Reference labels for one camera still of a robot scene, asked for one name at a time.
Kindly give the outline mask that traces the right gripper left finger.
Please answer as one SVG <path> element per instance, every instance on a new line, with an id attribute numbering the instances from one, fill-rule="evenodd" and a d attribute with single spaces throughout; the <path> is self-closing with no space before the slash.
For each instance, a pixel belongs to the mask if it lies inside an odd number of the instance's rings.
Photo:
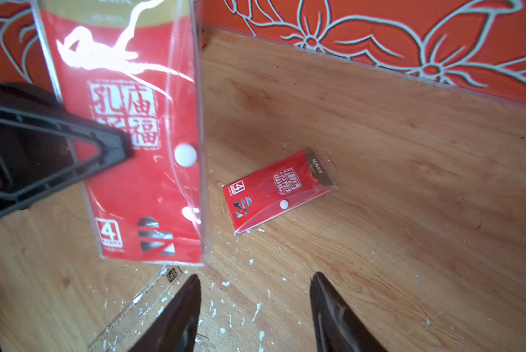
<path id="1" fill-rule="evenodd" d="M 191 275 L 131 352 L 193 352 L 201 309 L 201 281 Z"/>

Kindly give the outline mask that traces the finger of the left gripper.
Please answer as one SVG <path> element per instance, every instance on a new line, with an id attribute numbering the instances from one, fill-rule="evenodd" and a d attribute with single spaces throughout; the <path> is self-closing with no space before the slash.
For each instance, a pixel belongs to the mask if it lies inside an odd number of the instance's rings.
<path id="1" fill-rule="evenodd" d="M 129 136 L 30 84 L 0 84 L 0 219 L 132 155 Z"/>

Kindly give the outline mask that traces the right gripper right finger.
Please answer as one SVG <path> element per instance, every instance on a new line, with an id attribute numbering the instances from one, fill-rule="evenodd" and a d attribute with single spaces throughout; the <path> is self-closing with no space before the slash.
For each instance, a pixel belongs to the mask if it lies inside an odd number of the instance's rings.
<path id="1" fill-rule="evenodd" d="M 386 351 L 323 273 L 312 277 L 309 296 L 318 351 Z"/>

